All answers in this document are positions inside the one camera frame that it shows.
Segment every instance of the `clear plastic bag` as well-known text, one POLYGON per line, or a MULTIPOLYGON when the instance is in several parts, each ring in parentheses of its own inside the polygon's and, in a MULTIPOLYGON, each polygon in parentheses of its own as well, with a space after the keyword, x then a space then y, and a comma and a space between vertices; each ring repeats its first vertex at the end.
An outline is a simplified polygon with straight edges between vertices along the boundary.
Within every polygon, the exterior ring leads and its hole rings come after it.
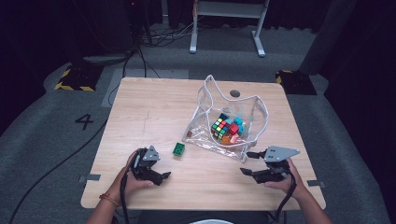
POLYGON ((227 99, 208 76, 198 90, 198 106, 183 141, 244 162, 267 123, 268 111, 260 96, 227 99))

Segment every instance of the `gray carpet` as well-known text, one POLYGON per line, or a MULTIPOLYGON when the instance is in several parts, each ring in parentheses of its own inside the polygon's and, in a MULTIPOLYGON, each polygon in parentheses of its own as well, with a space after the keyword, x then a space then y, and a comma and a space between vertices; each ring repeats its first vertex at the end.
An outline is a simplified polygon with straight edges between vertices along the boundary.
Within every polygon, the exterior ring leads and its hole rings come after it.
MULTIPOLYGON (((204 30, 193 55, 188 36, 166 47, 143 47, 143 55, 155 70, 187 70, 190 79, 211 74, 216 80, 276 82, 277 70, 299 68, 315 37, 309 31, 263 30, 267 55, 260 58, 249 33, 252 29, 204 30)), ((7 223, 27 190, 89 141, 109 115, 111 107, 102 102, 122 64, 104 69, 95 92, 54 90, 66 66, 49 74, 44 83, 47 93, 0 138, 0 223, 7 223), (93 123, 83 130, 75 120, 86 114, 93 123)), ((142 60, 134 56, 126 68, 143 69, 142 60)), ((311 80, 317 96, 288 95, 288 100, 317 177, 326 185, 325 211, 334 223, 390 223, 377 183, 323 96, 326 79, 317 75, 311 80)), ((78 180, 90 172, 102 133, 30 191, 13 223, 84 223, 92 210, 80 205, 84 184, 78 180)), ((130 213, 135 223, 139 211, 130 213)), ((288 222, 304 220, 299 211, 292 211, 288 222)))

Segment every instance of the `metal stand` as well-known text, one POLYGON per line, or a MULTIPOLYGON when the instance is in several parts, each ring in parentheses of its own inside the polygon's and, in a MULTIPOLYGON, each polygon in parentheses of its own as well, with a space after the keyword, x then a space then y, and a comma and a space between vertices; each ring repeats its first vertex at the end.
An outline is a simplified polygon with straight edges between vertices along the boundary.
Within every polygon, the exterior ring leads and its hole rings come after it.
MULTIPOLYGON (((259 56, 264 57, 265 51, 262 47, 262 42, 260 41, 260 32, 262 31, 262 24, 267 13, 269 2, 270 0, 265 0, 264 4, 200 2, 198 6, 198 15, 259 19, 257 30, 252 31, 251 33, 259 56)), ((196 53, 197 51, 197 23, 197 17, 193 17, 190 53, 196 53)))

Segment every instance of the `green block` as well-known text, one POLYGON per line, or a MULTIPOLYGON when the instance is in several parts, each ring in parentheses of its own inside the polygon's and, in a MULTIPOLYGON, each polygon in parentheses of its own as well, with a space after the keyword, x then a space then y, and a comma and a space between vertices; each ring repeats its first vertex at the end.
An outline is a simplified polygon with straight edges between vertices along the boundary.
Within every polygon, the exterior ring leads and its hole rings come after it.
POLYGON ((173 154, 175 156, 181 156, 183 154, 184 151, 184 145, 181 143, 176 143, 175 149, 173 151, 173 154))

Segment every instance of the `bracelet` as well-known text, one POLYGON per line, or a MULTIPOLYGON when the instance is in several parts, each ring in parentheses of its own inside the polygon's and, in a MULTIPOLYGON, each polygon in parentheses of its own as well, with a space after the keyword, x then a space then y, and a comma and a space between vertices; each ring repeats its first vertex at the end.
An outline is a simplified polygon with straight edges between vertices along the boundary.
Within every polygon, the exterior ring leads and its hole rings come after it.
POLYGON ((116 207, 120 207, 119 204, 116 203, 116 201, 114 201, 113 199, 111 199, 111 198, 109 197, 108 194, 101 194, 101 195, 99 196, 99 198, 100 198, 100 199, 106 199, 106 200, 108 200, 109 202, 111 202, 111 203, 113 203, 114 205, 116 205, 116 207))

